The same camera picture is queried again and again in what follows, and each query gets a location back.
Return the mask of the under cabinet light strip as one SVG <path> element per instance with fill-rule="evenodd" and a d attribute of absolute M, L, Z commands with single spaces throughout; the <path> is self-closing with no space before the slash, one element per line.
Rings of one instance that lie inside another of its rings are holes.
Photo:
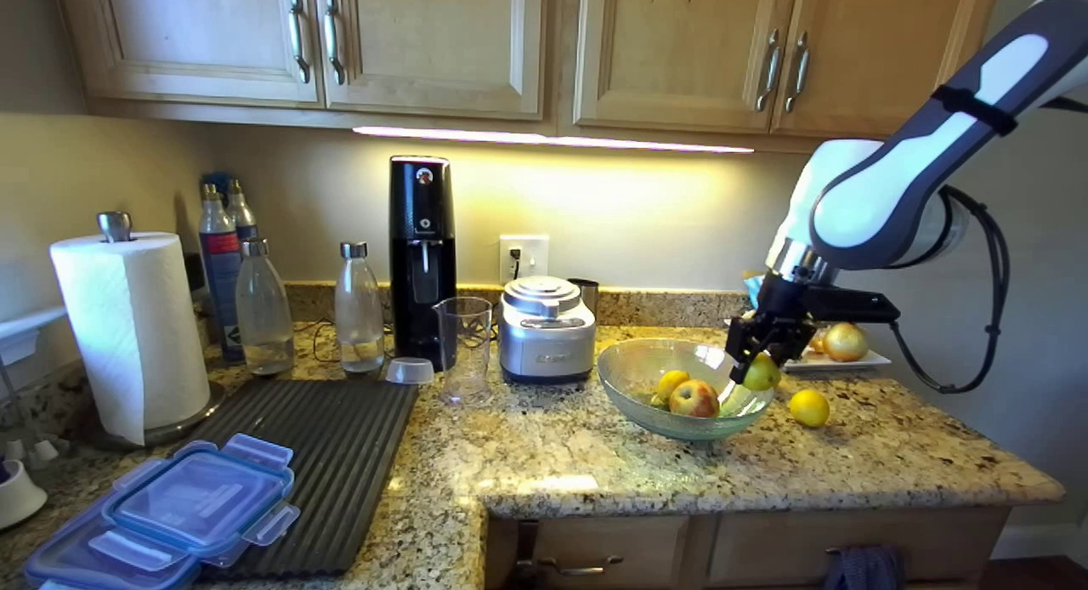
<path fill-rule="evenodd" d="M 609 150 L 654 150 L 698 155 L 753 155 L 752 148 L 692 145 L 681 142 L 642 142 L 598 139 L 574 136 L 553 137 L 539 133 L 497 132 L 497 130 L 416 130 L 358 126 L 354 133 L 366 137 L 426 142 L 489 142 L 498 145 L 537 145 L 537 147 L 594 148 Z"/>

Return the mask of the black ribbed drying mat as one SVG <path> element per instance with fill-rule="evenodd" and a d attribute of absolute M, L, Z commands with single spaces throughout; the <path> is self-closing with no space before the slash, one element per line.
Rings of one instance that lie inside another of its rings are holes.
<path fill-rule="evenodd" d="M 232 567 L 207 567 L 203 582 L 339 577 L 364 544 L 420 389 L 375 378 L 259 380 L 233 393 L 193 440 L 225 445 L 247 434 L 292 450 L 288 501 L 297 520 L 269 546 Z"/>

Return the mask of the white plastic cap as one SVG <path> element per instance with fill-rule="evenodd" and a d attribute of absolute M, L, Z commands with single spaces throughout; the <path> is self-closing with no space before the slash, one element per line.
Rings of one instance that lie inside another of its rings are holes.
<path fill-rule="evenodd" d="M 433 383 L 435 370 L 432 361 L 424 358 L 395 357 L 386 364 L 383 380 L 403 385 L 424 386 Z"/>

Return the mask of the yellow lemon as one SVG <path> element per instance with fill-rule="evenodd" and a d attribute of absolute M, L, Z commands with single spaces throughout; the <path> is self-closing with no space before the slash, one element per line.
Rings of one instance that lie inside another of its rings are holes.
<path fill-rule="evenodd" d="M 816 389 L 801 389 L 788 406 L 792 418 L 805 427 L 820 428 L 830 419 L 829 401 Z"/>

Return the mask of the red yellow apple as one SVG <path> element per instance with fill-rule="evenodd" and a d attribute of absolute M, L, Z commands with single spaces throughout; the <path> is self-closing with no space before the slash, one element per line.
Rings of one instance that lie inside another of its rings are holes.
<path fill-rule="evenodd" d="M 668 397 L 669 411 L 688 418 L 717 418 L 719 393 L 698 378 L 689 378 L 673 388 Z"/>

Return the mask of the clear measuring jug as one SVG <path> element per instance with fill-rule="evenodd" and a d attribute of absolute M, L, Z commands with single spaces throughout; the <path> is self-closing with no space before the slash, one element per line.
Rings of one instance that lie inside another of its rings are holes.
<path fill-rule="evenodd" d="M 444 400 L 462 407 L 485 405 L 490 400 L 492 304 L 481 297 L 459 296 L 438 302 L 433 311 L 438 319 Z"/>

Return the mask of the dark blue towel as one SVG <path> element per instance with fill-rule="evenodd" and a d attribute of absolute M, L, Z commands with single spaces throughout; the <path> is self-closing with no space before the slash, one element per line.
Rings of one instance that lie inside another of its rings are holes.
<path fill-rule="evenodd" d="M 894 545 L 832 548 L 823 590 L 905 590 L 905 568 Z"/>

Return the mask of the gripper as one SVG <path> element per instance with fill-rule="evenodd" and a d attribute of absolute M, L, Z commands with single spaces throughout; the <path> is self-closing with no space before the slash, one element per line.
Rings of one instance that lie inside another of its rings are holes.
<path fill-rule="evenodd" d="M 729 322 L 727 354 L 731 358 L 731 381 L 745 383 L 751 365 L 768 345 L 776 364 L 799 359 L 813 334 L 819 329 L 801 302 L 801 295 L 812 286 L 807 281 L 790 281 L 776 272 L 765 273 L 758 296 L 758 308 L 738 315 Z"/>

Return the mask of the wooden drawer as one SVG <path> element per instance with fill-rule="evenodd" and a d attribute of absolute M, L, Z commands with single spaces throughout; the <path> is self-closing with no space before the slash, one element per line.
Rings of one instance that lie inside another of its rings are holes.
<path fill-rule="evenodd" d="M 976 585 L 1009 508 L 726 513 L 705 587 L 818 587 L 846 548 L 892 546 L 910 585 Z"/>
<path fill-rule="evenodd" d="M 514 570 L 544 590 L 669 590 L 677 578 L 689 520 L 683 516 L 541 518 L 521 521 Z M 586 566 L 610 555 L 623 563 L 598 577 L 560 577 L 536 566 L 556 558 Z"/>

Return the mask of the blue clear container lid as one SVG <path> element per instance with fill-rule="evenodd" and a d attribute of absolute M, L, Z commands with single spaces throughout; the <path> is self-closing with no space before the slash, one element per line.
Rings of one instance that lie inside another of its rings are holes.
<path fill-rule="evenodd" d="M 187 590 L 201 561 L 166 544 L 147 542 L 106 520 L 106 502 L 62 525 L 26 561 L 24 578 L 36 590 Z"/>
<path fill-rule="evenodd" d="M 146 571 L 189 558 L 226 568 L 249 545 L 275 543 L 297 520 L 299 509 L 286 500 L 293 457 L 292 448 L 247 434 L 223 447 L 193 440 L 114 482 L 101 511 L 109 528 L 88 544 Z"/>

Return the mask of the blue red gas cylinder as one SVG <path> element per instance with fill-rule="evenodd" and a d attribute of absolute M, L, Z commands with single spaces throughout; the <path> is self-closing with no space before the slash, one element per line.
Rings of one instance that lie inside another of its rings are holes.
<path fill-rule="evenodd" d="M 242 364 L 245 357 L 235 302 L 235 287 L 242 268 L 240 238 L 214 184 L 202 185 L 201 199 L 199 239 L 207 288 L 218 324 L 217 336 L 224 361 Z"/>

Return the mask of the wooden cabinet door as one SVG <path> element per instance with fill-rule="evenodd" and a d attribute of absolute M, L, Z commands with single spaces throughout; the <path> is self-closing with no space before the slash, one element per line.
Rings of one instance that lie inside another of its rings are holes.
<path fill-rule="evenodd" d="M 341 0 L 347 85 L 332 110 L 540 121 L 547 0 Z"/>
<path fill-rule="evenodd" d="M 767 40 L 794 0 L 579 0 L 574 125 L 765 133 L 754 110 Z"/>
<path fill-rule="evenodd" d="M 292 59 L 289 0 L 59 0 L 92 99 L 321 107 L 316 13 L 302 0 L 302 85 Z"/>
<path fill-rule="evenodd" d="M 770 130 L 821 139 L 886 137 L 982 44 L 996 0 L 794 0 Z M 794 45 L 806 87 L 786 114 Z"/>

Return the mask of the large yellow onion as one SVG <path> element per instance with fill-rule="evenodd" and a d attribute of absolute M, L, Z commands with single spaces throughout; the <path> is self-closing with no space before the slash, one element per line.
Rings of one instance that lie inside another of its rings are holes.
<path fill-rule="evenodd" d="M 824 331 L 821 349 L 836 362 L 855 362 L 868 354 L 870 346 L 860 325 L 841 322 L 829 325 Z"/>

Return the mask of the silver food processor base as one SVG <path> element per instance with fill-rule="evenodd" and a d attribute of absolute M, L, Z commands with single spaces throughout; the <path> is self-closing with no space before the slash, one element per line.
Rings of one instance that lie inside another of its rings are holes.
<path fill-rule="evenodd" d="M 500 372 L 523 384 L 588 380 L 594 367 L 596 319 L 582 291 L 558 276 L 520 276 L 500 295 Z"/>

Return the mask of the paper towel roll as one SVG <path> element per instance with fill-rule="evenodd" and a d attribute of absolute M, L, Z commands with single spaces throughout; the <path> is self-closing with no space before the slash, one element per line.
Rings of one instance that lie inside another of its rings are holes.
<path fill-rule="evenodd" d="M 202 411 L 210 386 L 178 235 L 63 239 L 49 256 L 106 433 L 145 445 Z"/>

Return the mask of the white bowl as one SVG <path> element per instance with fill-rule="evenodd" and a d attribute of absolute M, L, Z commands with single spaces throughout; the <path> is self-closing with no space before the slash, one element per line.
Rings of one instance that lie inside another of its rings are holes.
<path fill-rule="evenodd" d="M 47 500 L 47 492 L 32 480 L 23 462 L 0 458 L 0 530 L 27 520 Z"/>

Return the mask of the green apple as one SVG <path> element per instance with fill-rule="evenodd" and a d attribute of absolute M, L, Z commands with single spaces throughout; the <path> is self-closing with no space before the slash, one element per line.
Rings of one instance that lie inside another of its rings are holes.
<path fill-rule="evenodd" d="M 776 389 L 780 380 L 781 370 L 764 351 L 749 364 L 745 378 L 740 384 L 751 392 L 764 392 Z"/>

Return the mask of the wall socket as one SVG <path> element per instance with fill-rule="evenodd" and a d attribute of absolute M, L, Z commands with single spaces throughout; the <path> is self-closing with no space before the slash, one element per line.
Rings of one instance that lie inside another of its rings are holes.
<path fill-rule="evenodd" d="M 500 235 L 500 284 L 548 274 L 548 235 Z"/>

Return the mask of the white plate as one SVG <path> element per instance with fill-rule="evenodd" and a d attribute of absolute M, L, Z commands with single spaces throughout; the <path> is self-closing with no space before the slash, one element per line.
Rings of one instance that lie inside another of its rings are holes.
<path fill-rule="evenodd" d="M 889 358 L 867 351 L 867 353 L 855 361 L 839 361 L 830 358 L 827 354 L 806 347 L 800 359 L 786 361 L 782 370 L 786 373 L 802 373 L 813 371 L 863 371 L 889 366 L 892 361 Z"/>

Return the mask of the clear bottle with silver cap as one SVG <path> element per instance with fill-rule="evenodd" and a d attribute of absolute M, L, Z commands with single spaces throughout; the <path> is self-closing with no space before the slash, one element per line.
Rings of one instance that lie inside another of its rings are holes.
<path fill-rule="evenodd" d="M 294 324 L 284 281 L 269 261 L 268 239 L 242 241 L 235 304 L 247 370 L 275 376 L 295 365 Z"/>
<path fill-rule="evenodd" d="M 348 374 L 376 371 L 385 359 L 383 304 L 364 242 L 343 241 L 334 292 L 339 364 Z"/>

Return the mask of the black soda maker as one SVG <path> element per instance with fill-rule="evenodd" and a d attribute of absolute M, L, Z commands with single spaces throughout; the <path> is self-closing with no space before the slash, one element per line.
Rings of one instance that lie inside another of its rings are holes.
<path fill-rule="evenodd" d="M 443 157 L 391 157 L 388 213 L 395 351 L 442 371 L 434 307 L 457 294 L 450 163 Z"/>

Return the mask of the wooden wall cabinet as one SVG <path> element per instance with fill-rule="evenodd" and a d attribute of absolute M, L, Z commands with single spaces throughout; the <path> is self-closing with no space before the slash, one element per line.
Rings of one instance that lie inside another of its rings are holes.
<path fill-rule="evenodd" d="M 154 120 L 187 122 L 233 122 L 280 128 L 357 128 L 358 126 L 385 126 L 386 128 L 416 130 L 471 130 L 471 132 L 539 133 L 547 136 L 574 136 L 598 139 L 629 139 L 642 142 L 681 142 L 716 147 L 746 147 L 755 151 L 804 155 L 813 151 L 821 138 L 790 137 L 765 133 L 691 133 L 679 130 L 615 130 L 582 128 L 574 125 L 574 45 L 578 30 L 579 0 L 547 0 L 547 56 L 543 74 L 543 113 L 540 121 L 474 120 L 474 118 L 391 115 L 332 110 L 324 94 L 321 107 L 265 107 L 255 105 L 194 105 L 143 101 L 143 99 L 92 99 L 86 95 L 89 109 L 97 115 L 140 116 Z M 324 87 L 324 54 L 321 47 L 321 20 L 316 10 L 316 58 L 321 63 Z M 779 71 L 784 70 L 784 58 Z"/>

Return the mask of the clear glass bowl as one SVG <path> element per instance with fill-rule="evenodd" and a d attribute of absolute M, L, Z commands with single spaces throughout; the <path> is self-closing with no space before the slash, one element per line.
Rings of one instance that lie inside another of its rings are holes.
<path fill-rule="evenodd" d="M 596 360 L 599 382 L 626 419 L 675 440 L 719 440 L 745 431 L 772 405 L 774 391 L 730 383 L 732 361 L 719 347 L 683 339 L 631 339 L 614 343 Z M 718 393 L 715 418 L 695 418 L 654 406 L 662 377 L 684 371 Z"/>

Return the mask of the metal paper towel holder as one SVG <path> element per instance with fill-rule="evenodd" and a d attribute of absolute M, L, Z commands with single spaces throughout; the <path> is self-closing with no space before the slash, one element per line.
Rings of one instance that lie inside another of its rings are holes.
<path fill-rule="evenodd" d="M 137 235 L 133 233 L 131 214 L 124 211 L 101 212 L 97 216 L 98 226 L 101 230 L 102 244 L 118 246 L 121 244 L 133 244 L 137 241 Z M 173 443 L 183 437 L 191 434 L 196 427 L 210 418 L 225 400 L 225 389 L 214 381 L 206 381 L 207 398 L 201 408 L 197 411 L 188 413 L 170 421 L 154 427 L 144 427 L 141 432 L 143 442 L 136 442 L 128 437 L 116 434 L 106 428 L 104 420 L 89 421 L 87 423 L 87 435 L 97 446 L 114 451 L 136 451 L 138 448 L 152 448 Z"/>

